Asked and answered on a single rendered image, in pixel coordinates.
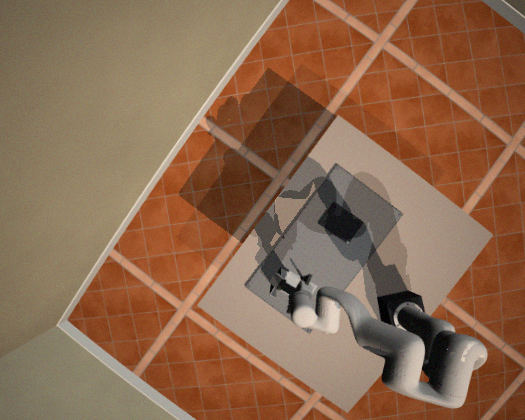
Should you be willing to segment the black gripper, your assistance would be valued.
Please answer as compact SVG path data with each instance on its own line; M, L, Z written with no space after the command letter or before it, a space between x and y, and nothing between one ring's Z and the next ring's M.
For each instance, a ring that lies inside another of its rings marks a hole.
M309 284L311 278L312 278L312 275L311 275L311 274L308 274L308 275L306 275L305 277L300 276L301 281L298 283L298 285L297 285L297 287L296 287L297 290L296 290L295 293L297 293L297 292L305 292L305 293L307 293L310 297L312 297L312 292L313 292L313 291L312 291L312 286ZM305 282L304 282L303 280L304 280ZM294 293L294 294L295 294L295 293ZM289 314L291 313L291 312L290 312L290 299L291 299L291 297L292 297L292 296L289 295L289 301L288 301L288 304L289 304L289 305L287 306L287 308L288 308L288 309L287 309L287 313L289 313Z

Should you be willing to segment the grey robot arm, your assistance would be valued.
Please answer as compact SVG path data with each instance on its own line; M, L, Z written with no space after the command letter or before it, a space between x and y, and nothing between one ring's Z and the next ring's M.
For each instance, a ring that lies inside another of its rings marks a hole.
M487 349L480 340L455 333L451 323L423 313L415 303L404 302L396 307L395 327L373 318L349 292L320 288L315 310L311 297L305 292L295 293L297 289L280 274L275 273L269 283L292 296L291 319L300 328L336 333L342 306L358 345L385 359L384 385L402 395L459 408L465 402L472 371L487 360ZM419 381L421 370L430 377L428 382Z

